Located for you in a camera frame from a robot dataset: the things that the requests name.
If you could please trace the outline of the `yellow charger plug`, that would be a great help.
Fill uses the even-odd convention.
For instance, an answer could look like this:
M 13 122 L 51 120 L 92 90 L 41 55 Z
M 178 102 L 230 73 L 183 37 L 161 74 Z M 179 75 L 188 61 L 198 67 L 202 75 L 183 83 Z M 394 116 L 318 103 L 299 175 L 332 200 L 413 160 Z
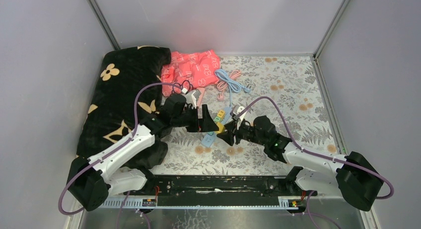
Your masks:
M 224 126 L 223 123 L 217 122 L 216 125 L 218 126 L 218 130 L 215 131 L 216 134 L 220 134 L 220 133 L 224 132 L 225 126 Z
M 217 119 L 218 121 L 223 120 L 223 119 L 224 119 L 224 117 L 225 117 L 225 111 L 224 111 L 224 110 L 220 110 L 220 111 L 217 113 L 217 115 L 216 115 L 216 119 Z

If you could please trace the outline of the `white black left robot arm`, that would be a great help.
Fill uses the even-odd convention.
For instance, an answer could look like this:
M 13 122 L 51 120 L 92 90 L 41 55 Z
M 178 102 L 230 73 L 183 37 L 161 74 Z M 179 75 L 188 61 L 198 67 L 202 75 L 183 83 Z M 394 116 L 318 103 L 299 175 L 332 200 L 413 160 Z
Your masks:
M 138 190 L 147 195 L 154 182 L 139 169 L 118 172 L 134 156 L 160 142 L 173 128 L 207 133 L 218 130 L 207 105 L 195 107 L 185 96 L 173 94 L 158 113 L 142 118 L 136 127 L 109 148 L 88 158 L 77 157 L 70 165 L 65 191 L 69 191 L 83 209 L 93 211 L 111 195 Z

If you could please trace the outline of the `light blue power strip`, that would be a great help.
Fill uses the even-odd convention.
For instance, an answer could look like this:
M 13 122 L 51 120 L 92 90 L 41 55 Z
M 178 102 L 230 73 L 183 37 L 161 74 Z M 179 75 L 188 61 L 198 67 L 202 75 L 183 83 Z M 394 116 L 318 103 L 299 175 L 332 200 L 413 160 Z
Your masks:
M 225 111 L 225 117 L 220 122 L 223 123 L 223 124 L 226 124 L 228 122 L 228 120 L 231 118 L 230 113 L 232 111 L 232 108 L 227 106 L 227 107 L 224 107 L 222 110 Z M 212 114 L 213 120 L 216 117 L 216 115 L 217 115 L 217 113 Z M 210 148 L 215 140 L 216 140 L 216 133 L 215 132 L 214 132 L 213 136 L 209 136 L 206 133 L 205 136 L 203 137 L 203 139 L 201 140 L 201 144 L 202 144 L 202 146 L 204 146 L 206 148 Z

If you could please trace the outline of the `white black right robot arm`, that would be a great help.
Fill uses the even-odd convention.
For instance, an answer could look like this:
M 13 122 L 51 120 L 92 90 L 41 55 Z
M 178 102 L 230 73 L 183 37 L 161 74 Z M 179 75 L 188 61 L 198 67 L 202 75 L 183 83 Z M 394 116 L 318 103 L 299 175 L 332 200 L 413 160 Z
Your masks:
M 270 159 L 293 165 L 291 178 L 284 185 L 291 195 L 304 190 L 340 196 L 356 209 L 367 212 L 385 182 L 360 153 L 333 155 L 299 149 L 291 138 L 276 131 L 267 116 L 259 116 L 253 123 L 232 120 L 217 137 L 230 146 L 242 140 L 262 145 Z

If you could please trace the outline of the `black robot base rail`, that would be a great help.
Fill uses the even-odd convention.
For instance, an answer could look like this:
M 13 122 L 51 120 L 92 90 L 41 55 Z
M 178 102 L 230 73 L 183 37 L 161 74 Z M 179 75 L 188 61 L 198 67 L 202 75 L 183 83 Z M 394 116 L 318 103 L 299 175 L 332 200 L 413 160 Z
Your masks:
M 180 195 L 181 193 L 251 192 L 269 196 L 302 196 L 305 191 L 286 176 L 156 175 L 131 195 Z

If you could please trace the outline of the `pink power strip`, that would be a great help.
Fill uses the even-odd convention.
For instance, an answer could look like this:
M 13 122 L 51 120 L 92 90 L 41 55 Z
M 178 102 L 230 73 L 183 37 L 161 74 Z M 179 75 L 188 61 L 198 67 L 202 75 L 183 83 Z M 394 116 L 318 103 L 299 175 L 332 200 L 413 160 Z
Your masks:
M 206 89 L 204 87 L 198 87 L 197 90 L 200 93 L 199 96 L 197 97 L 197 105 L 201 106 Z

